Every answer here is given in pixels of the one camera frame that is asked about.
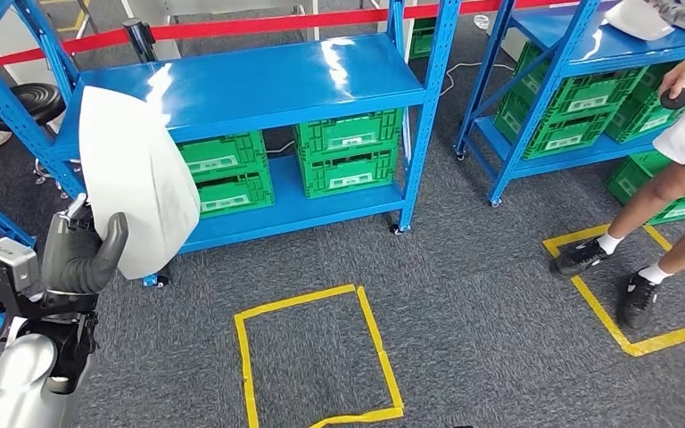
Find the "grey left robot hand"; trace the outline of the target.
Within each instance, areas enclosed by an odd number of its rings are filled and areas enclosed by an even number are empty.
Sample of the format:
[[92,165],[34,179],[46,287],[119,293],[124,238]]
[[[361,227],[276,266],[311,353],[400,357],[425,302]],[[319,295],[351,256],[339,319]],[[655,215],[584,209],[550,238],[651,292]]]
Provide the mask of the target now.
[[109,217],[102,238],[95,231],[87,195],[80,193],[52,217],[41,267],[45,288],[56,293],[99,293],[114,276],[127,240],[125,214]]

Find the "person's hand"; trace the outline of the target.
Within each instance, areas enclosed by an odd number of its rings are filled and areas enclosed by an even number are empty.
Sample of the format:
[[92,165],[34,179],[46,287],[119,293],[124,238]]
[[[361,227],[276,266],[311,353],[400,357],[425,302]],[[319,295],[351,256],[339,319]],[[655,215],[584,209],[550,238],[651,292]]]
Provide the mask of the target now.
[[664,75],[664,79],[658,89],[658,94],[668,94],[669,98],[675,99],[684,89],[685,60]]

